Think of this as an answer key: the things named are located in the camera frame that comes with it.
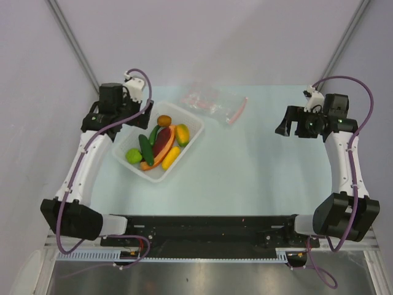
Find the yellow green mango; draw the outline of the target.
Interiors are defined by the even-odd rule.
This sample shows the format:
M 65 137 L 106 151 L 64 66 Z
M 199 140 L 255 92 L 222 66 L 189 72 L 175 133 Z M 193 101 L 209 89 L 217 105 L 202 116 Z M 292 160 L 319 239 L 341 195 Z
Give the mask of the yellow green mango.
M 186 147 L 190 141 L 190 132 L 188 127 L 185 124 L 177 125 L 175 128 L 175 137 L 180 147 Z

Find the clear zip top bag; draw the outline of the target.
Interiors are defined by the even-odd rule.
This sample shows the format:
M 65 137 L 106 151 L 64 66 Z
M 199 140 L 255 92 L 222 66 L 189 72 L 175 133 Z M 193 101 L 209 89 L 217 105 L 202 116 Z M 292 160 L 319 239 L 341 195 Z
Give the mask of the clear zip top bag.
M 190 112 L 233 125 L 242 115 L 247 101 L 246 96 L 198 81 L 185 86 L 177 102 Z

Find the yellow corn cob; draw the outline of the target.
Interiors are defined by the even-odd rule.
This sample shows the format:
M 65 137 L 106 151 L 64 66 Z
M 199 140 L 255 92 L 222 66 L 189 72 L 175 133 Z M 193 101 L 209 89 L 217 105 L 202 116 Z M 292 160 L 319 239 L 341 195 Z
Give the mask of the yellow corn cob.
M 181 149 L 179 146 L 174 146 L 171 148 L 169 153 L 167 153 L 166 157 L 164 158 L 163 162 L 161 163 L 161 167 L 164 170 L 167 170 L 173 162 L 177 159 L 177 157 L 180 155 Z

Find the green chili pepper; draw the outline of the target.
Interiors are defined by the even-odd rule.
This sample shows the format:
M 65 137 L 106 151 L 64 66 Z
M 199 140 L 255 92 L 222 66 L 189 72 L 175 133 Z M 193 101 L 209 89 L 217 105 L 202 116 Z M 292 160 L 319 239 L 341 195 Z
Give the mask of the green chili pepper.
M 151 133 L 149 135 L 149 143 L 150 143 L 151 146 L 153 146 L 155 144 L 156 139 L 157 139 L 157 133 L 159 132 L 160 129 L 161 129 L 161 126 L 159 126 L 159 125 L 156 125 L 152 129 L 152 131 L 151 131 Z

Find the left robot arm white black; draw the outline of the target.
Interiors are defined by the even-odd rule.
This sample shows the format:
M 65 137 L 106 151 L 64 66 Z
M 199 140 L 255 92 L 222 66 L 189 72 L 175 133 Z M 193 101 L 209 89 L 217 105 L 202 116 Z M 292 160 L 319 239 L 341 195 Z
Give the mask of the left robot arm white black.
M 41 203 L 41 213 L 60 243 L 62 237 L 95 240 L 114 235 L 124 246 L 136 238 L 125 217 L 91 209 L 92 190 L 102 161 L 124 124 L 146 129 L 153 101 L 142 103 L 147 79 L 131 77 L 124 83 L 99 86 L 99 99 L 84 117 L 77 154 L 66 179 L 52 199 Z

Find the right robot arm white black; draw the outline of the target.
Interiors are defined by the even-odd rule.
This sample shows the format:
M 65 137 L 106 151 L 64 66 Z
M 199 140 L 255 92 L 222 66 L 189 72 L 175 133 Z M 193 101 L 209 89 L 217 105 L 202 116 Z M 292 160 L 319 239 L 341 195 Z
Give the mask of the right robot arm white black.
M 349 98 L 341 94 L 323 95 L 317 90 L 305 90 L 306 106 L 288 106 L 275 132 L 289 136 L 292 123 L 297 123 L 295 136 L 322 136 L 331 174 L 332 193 L 312 215 L 298 215 L 294 225 L 283 231 L 289 246 L 298 246 L 306 235 L 320 235 L 361 241 L 380 212 L 377 200 L 372 200 L 360 172 L 355 132 L 357 121 L 348 118 Z

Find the orange red papaya slice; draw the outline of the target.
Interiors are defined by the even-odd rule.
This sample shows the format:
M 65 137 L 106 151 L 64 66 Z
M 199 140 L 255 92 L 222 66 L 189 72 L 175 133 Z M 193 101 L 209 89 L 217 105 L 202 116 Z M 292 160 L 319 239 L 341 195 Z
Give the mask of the orange red papaya slice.
M 172 149 L 172 146 L 174 144 L 175 128 L 175 125 L 170 125 L 169 127 L 160 130 L 157 135 L 156 141 L 152 147 L 154 163 L 152 166 L 149 166 L 146 161 L 142 161 L 140 163 L 140 168 L 142 171 L 151 170 L 159 166 L 160 163 L 162 163 L 163 159 Z

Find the dark green cucumber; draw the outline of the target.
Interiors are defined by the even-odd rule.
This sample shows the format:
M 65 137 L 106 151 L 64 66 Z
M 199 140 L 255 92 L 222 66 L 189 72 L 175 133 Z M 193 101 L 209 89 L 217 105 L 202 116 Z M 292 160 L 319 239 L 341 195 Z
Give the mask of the dark green cucumber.
M 145 135 L 139 135 L 138 140 L 142 157 L 148 166 L 151 167 L 154 164 L 154 154 L 149 139 Z

